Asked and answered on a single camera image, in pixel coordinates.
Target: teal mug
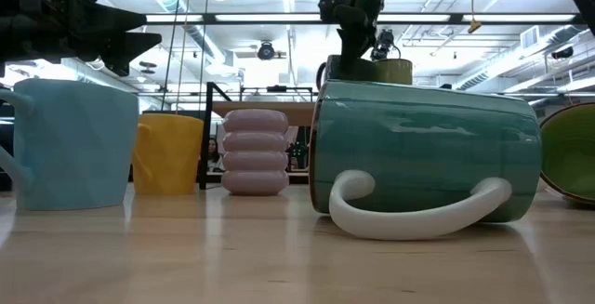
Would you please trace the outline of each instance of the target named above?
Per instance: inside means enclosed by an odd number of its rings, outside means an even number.
[[[519,219],[541,166],[523,100],[363,82],[324,84],[310,152],[314,208],[380,240]]]
[[[15,107],[14,157],[0,167],[17,207],[63,210],[124,200],[139,104],[124,91],[75,81],[28,79],[0,99]]]

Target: green mug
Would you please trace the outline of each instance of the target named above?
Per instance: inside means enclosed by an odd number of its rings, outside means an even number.
[[[527,102],[369,82],[324,84],[310,152],[314,208],[372,239],[519,219],[541,168]]]
[[[595,103],[576,104],[541,122],[541,178],[571,201],[595,205]]]

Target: person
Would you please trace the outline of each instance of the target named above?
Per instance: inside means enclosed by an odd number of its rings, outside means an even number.
[[[209,172],[222,172],[225,171],[223,166],[223,157],[219,154],[217,140],[210,138],[208,141],[208,161],[207,161]]]

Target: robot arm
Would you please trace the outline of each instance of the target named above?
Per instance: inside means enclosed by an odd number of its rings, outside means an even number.
[[[349,68],[376,41],[376,23],[384,0],[321,0],[321,20],[338,23],[342,68]]]
[[[591,31],[595,33],[595,0],[574,0]],[[341,66],[348,68],[376,42],[376,22],[384,7],[384,0],[321,0],[321,19],[338,23],[342,40]],[[382,33],[379,47],[372,52],[373,59],[385,59],[386,48],[390,46],[391,33]]]
[[[62,58],[102,58],[112,72],[128,75],[128,63],[161,42],[157,33],[129,33],[147,23],[134,12],[98,0],[0,0],[0,77],[5,63]]]

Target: pink stacked ring mug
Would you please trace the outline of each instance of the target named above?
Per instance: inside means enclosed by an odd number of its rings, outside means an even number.
[[[223,123],[226,168],[223,187],[233,194],[270,196],[289,185],[287,117],[282,112],[246,109],[229,112]]]

